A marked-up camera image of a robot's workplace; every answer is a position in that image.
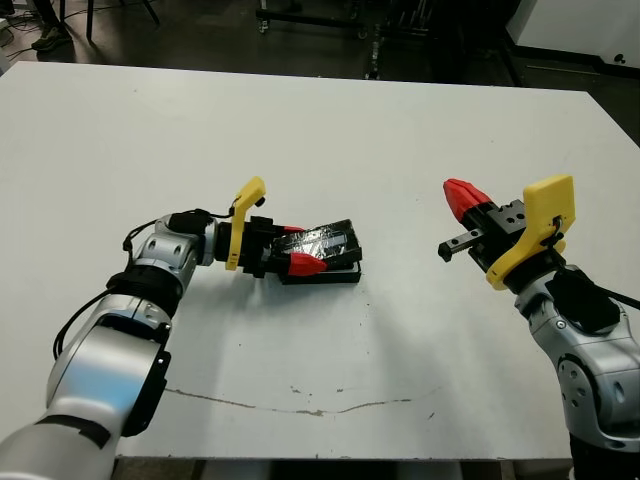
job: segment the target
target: white cabinet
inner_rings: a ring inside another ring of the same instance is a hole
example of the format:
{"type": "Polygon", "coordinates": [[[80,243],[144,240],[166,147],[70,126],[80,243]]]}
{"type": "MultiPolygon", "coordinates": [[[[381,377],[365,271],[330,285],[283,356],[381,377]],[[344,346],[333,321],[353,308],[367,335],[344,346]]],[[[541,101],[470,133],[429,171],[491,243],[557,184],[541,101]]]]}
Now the white cabinet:
{"type": "Polygon", "coordinates": [[[622,54],[640,68],[640,0],[523,0],[507,30],[516,45],[597,55],[622,54]]]}

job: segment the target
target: black tape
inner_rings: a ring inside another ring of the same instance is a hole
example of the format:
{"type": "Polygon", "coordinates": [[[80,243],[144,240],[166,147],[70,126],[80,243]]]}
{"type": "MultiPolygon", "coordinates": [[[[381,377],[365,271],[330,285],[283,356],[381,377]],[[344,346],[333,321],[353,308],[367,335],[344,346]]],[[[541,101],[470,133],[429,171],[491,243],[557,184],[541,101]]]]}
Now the black tape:
{"type": "Polygon", "coordinates": [[[36,425],[62,425],[63,427],[75,428],[83,437],[88,438],[102,450],[111,434],[109,430],[99,423],[72,415],[49,415],[36,423],[36,425]]]}

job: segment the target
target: gray floor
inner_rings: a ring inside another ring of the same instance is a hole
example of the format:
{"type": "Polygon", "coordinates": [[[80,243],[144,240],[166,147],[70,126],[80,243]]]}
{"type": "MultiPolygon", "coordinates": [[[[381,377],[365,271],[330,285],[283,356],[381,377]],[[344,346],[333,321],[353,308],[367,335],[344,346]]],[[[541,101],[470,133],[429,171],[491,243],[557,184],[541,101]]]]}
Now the gray floor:
{"type": "MultiPolygon", "coordinates": [[[[116,0],[98,0],[97,8],[116,8],[95,13],[93,43],[84,37],[86,15],[81,13],[67,19],[74,37],[72,46],[49,54],[29,51],[17,59],[336,78],[363,78],[368,69],[371,35],[363,41],[353,32],[282,22],[272,22],[269,32],[261,35],[256,28],[255,0],[157,0],[153,7],[160,16],[160,27],[137,1],[129,0],[129,6],[120,8],[116,0]]],[[[270,0],[269,5],[279,7],[282,2],[270,0]]],[[[385,2],[369,3],[364,20],[373,25],[383,15],[379,5],[385,2]]],[[[341,0],[304,4],[307,13],[344,15],[341,0]]],[[[85,1],[70,0],[67,15],[85,8],[85,1]]],[[[37,30],[13,33],[16,38],[5,48],[7,54],[29,47],[39,34],[37,30]]],[[[6,36],[2,34],[0,44],[6,36]]],[[[527,87],[589,92],[640,145],[639,80],[600,75],[584,65],[566,62],[516,57],[514,64],[527,87]]],[[[386,42],[380,67],[383,80],[433,81],[428,52],[420,45],[386,42]]],[[[493,50],[472,56],[463,83],[513,85],[493,50]]]]}

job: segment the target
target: black cable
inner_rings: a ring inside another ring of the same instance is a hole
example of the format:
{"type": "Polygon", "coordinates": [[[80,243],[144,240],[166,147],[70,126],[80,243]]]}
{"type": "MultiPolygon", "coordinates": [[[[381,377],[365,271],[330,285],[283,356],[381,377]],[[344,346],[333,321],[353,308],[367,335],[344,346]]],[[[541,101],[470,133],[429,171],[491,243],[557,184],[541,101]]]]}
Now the black cable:
{"type": "Polygon", "coordinates": [[[7,55],[7,60],[15,60],[17,57],[22,55],[24,52],[28,52],[29,50],[33,50],[33,48],[23,48],[22,50],[18,50],[17,52],[13,52],[7,55]]]}
{"type": "Polygon", "coordinates": [[[73,314],[73,316],[67,321],[67,323],[64,324],[64,326],[58,332],[58,335],[56,335],[56,339],[53,341],[53,358],[55,360],[58,359],[58,357],[62,353],[62,350],[64,349],[64,336],[67,334],[67,331],[69,330],[71,325],[73,325],[73,322],[75,322],[78,319],[78,317],[82,315],[82,313],[87,308],[89,308],[91,305],[96,303],[98,300],[109,295],[110,292],[111,292],[111,289],[106,289],[104,292],[93,297],[91,300],[85,303],[82,307],[80,307],[80,309],[73,314]]]}
{"type": "Polygon", "coordinates": [[[9,40],[7,40],[2,45],[0,45],[0,48],[4,48],[4,47],[7,47],[7,46],[11,45],[13,43],[13,41],[15,40],[15,38],[16,38],[11,30],[7,29],[7,32],[9,32],[9,35],[11,35],[11,37],[9,38],[9,40]]]}
{"type": "Polygon", "coordinates": [[[150,227],[158,220],[151,220],[147,223],[140,225],[139,227],[131,230],[126,237],[124,237],[124,241],[122,242],[122,250],[127,252],[127,266],[125,270],[127,270],[131,265],[133,265],[133,239],[136,238],[140,232],[142,232],[145,228],[150,227]]]}
{"type": "MultiPolygon", "coordinates": [[[[541,243],[541,245],[546,246],[548,249],[552,250],[555,246],[556,243],[558,243],[560,240],[562,240],[564,238],[564,234],[562,234],[560,232],[560,229],[562,228],[562,218],[561,217],[556,217],[553,219],[553,226],[556,228],[555,231],[553,232],[553,234],[551,234],[551,236],[549,238],[546,238],[545,240],[543,240],[541,243]]],[[[562,262],[558,262],[557,263],[558,266],[558,270],[561,270],[562,272],[570,272],[570,270],[567,270],[565,265],[562,262]]],[[[636,300],[635,298],[631,298],[631,297],[627,297],[626,295],[622,295],[621,293],[617,293],[614,292],[612,290],[607,290],[604,287],[601,287],[600,285],[596,285],[595,282],[590,283],[589,286],[591,288],[595,288],[596,290],[599,290],[600,292],[602,292],[604,295],[606,295],[609,298],[613,298],[614,300],[619,301],[620,303],[623,303],[625,305],[628,305],[631,308],[635,308],[636,310],[640,310],[640,300],[636,300]]]]}
{"type": "Polygon", "coordinates": [[[636,310],[640,310],[640,301],[635,298],[627,297],[626,295],[622,295],[621,293],[612,292],[611,290],[607,290],[606,288],[602,288],[599,285],[595,285],[595,287],[600,290],[602,293],[607,295],[608,297],[613,298],[614,300],[618,300],[620,303],[624,303],[625,305],[630,306],[631,308],[635,308],[636,310]]]}

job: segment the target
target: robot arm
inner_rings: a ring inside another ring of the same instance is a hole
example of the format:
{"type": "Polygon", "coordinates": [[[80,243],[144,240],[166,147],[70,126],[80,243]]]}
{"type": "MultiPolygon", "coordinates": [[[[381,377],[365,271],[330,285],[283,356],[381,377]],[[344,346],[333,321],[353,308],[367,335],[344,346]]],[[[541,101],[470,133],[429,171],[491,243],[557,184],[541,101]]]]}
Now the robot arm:
{"type": "Polygon", "coordinates": [[[560,255],[575,218],[571,177],[558,176],[497,207],[473,185],[445,182],[468,233],[439,246],[449,261],[469,249],[496,289],[509,288],[562,393],[576,480],[640,478],[640,347],[615,298],[560,255]]]}
{"type": "Polygon", "coordinates": [[[56,338],[45,414],[0,443],[0,480],[110,477],[120,437],[147,428],[164,392],[171,319],[196,266],[218,260],[258,278],[277,273],[283,283],[359,280],[361,250],[350,221],[308,231],[261,217],[245,222],[247,209],[261,205],[264,194],[256,177],[238,193],[228,215],[192,210],[149,222],[127,236],[125,270],[111,277],[107,290],[82,307],[56,338]],[[132,238],[151,225],[154,233],[134,258],[132,238]],[[95,302],[89,319],[63,348],[70,324],[95,302]]]}
{"type": "Polygon", "coordinates": [[[213,261],[215,220],[202,236],[169,221],[156,222],[58,356],[44,416],[0,444],[0,479],[107,479],[120,437],[146,429],[166,385],[171,318],[196,265],[213,261]]]}

